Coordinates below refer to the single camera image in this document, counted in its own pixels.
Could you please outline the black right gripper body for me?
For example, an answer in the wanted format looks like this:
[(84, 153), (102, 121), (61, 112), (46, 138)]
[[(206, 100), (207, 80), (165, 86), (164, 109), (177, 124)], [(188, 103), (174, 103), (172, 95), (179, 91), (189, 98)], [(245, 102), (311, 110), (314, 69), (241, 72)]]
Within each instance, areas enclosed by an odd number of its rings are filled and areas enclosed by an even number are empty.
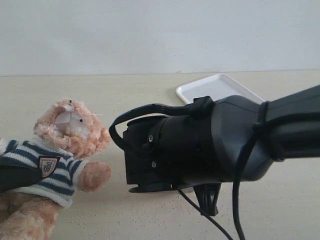
[(123, 132), (126, 182), (130, 193), (176, 191), (180, 175), (180, 117), (145, 116), (131, 120)]

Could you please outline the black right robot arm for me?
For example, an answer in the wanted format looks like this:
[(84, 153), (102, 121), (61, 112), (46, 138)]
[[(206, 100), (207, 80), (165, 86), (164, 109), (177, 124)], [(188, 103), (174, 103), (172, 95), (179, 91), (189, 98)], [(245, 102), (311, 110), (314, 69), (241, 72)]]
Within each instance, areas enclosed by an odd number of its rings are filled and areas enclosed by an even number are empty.
[(193, 187), (200, 209), (218, 213), (222, 183), (236, 176), (239, 155), (258, 134), (241, 175), (262, 178), (273, 162), (320, 155), (320, 88), (261, 104), (231, 95), (196, 98), (184, 107), (148, 104), (128, 113), (126, 181), (133, 193)]

